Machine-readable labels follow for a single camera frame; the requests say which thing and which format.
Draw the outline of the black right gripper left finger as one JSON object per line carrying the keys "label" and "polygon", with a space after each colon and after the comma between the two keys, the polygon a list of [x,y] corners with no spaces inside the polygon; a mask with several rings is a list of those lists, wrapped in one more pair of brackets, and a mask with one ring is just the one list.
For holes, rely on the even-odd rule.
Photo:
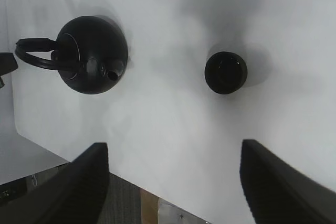
{"label": "black right gripper left finger", "polygon": [[97,223],[108,186],[108,147],[94,143],[54,177],[1,207],[1,223]]}

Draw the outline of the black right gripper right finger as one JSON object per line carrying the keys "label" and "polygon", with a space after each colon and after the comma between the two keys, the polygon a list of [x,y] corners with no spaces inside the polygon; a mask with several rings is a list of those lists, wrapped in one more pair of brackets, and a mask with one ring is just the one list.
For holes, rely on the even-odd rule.
{"label": "black right gripper right finger", "polygon": [[243,140],[240,182],[255,223],[335,223],[335,192],[256,140]]}

